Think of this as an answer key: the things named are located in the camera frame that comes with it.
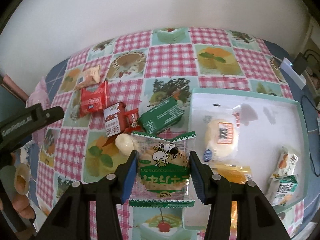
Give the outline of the person's left hand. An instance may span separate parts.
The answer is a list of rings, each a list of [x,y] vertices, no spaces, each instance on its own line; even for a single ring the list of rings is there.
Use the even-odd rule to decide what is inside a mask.
[[[35,219],[35,211],[30,205],[27,193],[29,191],[30,168],[27,164],[19,164],[14,176],[14,187],[16,194],[12,199],[14,210],[25,219]]]

